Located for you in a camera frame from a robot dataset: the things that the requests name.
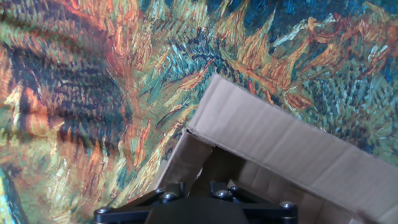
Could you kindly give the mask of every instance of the sunflower painting print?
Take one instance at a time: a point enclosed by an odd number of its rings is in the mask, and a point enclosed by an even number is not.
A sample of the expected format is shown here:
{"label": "sunflower painting print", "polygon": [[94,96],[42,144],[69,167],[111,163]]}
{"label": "sunflower painting print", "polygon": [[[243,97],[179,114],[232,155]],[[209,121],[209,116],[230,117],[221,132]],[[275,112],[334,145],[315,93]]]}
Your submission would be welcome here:
{"label": "sunflower painting print", "polygon": [[0,222],[146,193],[218,73],[398,166],[395,1],[0,0]]}

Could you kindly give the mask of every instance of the fabric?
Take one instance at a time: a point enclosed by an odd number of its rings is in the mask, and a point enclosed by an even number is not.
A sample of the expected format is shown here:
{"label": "fabric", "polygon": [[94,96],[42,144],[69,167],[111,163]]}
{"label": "fabric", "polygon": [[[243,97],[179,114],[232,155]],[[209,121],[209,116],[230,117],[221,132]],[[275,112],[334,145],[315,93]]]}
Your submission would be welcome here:
{"label": "fabric", "polygon": [[214,73],[398,166],[397,10],[0,0],[0,222],[90,223],[144,194]]}

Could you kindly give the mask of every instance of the cardboard box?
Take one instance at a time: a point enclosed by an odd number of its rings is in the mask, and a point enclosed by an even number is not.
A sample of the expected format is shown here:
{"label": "cardboard box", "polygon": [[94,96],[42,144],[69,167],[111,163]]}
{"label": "cardboard box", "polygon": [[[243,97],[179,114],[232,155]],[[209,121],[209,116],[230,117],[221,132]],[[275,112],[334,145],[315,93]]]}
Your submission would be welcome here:
{"label": "cardboard box", "polygon": [[300,223],[398,223],[398,168],[305,124],[215,75],[155,187],[191,195],[229,181],[279,203]]}

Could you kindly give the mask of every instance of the black plastic part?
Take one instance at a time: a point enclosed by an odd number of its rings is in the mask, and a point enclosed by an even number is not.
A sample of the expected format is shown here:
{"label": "black plastic part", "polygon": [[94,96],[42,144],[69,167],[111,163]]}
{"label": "black plastic part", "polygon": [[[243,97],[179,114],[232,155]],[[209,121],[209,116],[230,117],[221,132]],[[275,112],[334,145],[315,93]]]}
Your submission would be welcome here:
{"label": "black plastic part", "polygon": [[94,212],[95,223],[104,224],[298,224],[296,205],[281,207],[244,189],[210,182],[210,198],[186,198],[184,183],[168,185],[164,191],[151,191],[135,201]]}

